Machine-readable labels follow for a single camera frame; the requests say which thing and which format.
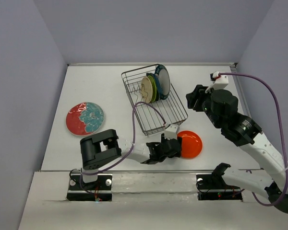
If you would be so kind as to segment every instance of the dish rack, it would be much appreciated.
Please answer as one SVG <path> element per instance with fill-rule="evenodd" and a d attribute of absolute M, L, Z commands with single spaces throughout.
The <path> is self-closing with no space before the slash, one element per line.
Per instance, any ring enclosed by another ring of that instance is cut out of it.
<path fill-rule="evenodd" d="M 159 64 L 153 64 L 150 66 L 129 70 L 121 74 L 132 108 L 137 102 L 145 101 L 140 93 L 142 78 L 146 76 L 146 73 L 155 73 L 155 69 L 158 65 Z M 152 102 L 150 105 L 152 105 L 162 114 L 167 123 L 180 125 L 188 118 L 188 114 L 172 84 L 167 99 Z M 157 112 L 146 104 L 137 105 L 135 115 L 140 124 L 142 132 L 146 136 L 166 129 Z"/>

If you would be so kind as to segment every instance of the white table surface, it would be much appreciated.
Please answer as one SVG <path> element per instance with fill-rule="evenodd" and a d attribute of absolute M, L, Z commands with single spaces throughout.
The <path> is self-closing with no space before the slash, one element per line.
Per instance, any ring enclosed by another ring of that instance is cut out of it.
<path fill-rule="evenodd" d="M 129 181 L 130 173 L 125 174 Z M 122 197 L 116 202 L 71 202 L 65 199 L 68 181 L 68 172 L 36 172 L 19 229 L 288 230 L 288 214 L 259 205 L 247 191 L 243 202 L 175 201 L 153 193 L 137 194 L 144 201 Z"/>
<path fill-rule="evenodd" d="M 71 134 L 65 125 L 68 111 L 81 102 L 94 102 L 103 109 L 105 121 L 99 131 L 115 129 L 120 138 L 132 139 L 132 108 L 121 79 L 121 73 L 140 66 L 72 66 L 68 67 L 59 104 L 54 118 L 43 171 L 69 171 L 82 166 L 80 153 L 81 137 Z M 144 165 L 126 159 L 113 171 L 179 171 L 212 170 L 221 162 L 239 169 L 259 169 L 258 163 L 247 153 L 226 140 L 221 131 L 215 129 L 204 113 L 187 109 L 185 95 L 197 84 L 210 85 L 210 73 L 230 71 L 228 66 L 167 66 L 171 83 L 177 91 L 188 119 L 180 126 L 180 131 L 191 130 L 203 142 L 201 154 L 192 160 L 166 159 L 156 165 Z M 233 78 L 229 77 L 227 90 L 238 97 Z M 238 111 L 243 113 L 239 103 Z M 136 142 L 160 141 L 160 134 L 146 137 L 136 120 Z"/>

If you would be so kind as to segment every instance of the gray wall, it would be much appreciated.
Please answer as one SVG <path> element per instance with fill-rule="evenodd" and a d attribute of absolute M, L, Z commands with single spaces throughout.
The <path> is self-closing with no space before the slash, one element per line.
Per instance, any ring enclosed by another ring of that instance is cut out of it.
<path fill-rule="evenodd" d="M 265 80 L 279 100 L 288 153 L 288 0 L 275 0 L 256 35 L 244 52 L 239 72 Z M 253 118 L 271 142 L 281 150 L 276 109 L 261 84 L 241 78 Z"/>
<path fill-rule="evenodd" d="M 273 0 L 34 0 L 68 63 L 238 61 Z"/>
<path fill-rule="evenodd" d="M 0 0 L 0 230 L 18 228 L 66 64 L 32 0 Z"/>

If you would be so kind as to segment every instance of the patterned plate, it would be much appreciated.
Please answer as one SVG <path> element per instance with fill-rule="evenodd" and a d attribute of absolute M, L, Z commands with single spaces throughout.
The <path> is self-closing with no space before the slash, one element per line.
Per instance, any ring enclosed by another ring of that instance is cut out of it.
<path fill-rule="evenodd" d="M 150 103 L 153 97 L 153 86 L 148 77 L 143 77 L 141 81 L 140 94 L 145 103 Z"/>
<path fill-rule="evenodd" d="M 73 107 L 66 116 L 68 130 L 77 136 L 95 133 L 104 121 L 104 112 L 99 105 L 83 102 Z"/>

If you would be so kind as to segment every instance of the orange plate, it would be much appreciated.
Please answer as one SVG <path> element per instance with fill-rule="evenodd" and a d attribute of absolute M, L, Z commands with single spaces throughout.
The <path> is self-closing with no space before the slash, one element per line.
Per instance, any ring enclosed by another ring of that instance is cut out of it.
<path fill-rule="evenodd" d="M 201 153 L 203 143 L 201 138 L 196 133 L 186 130 L 180 132 L 177 136 L 182 138 L 181 157 L 194 158 Z"/>

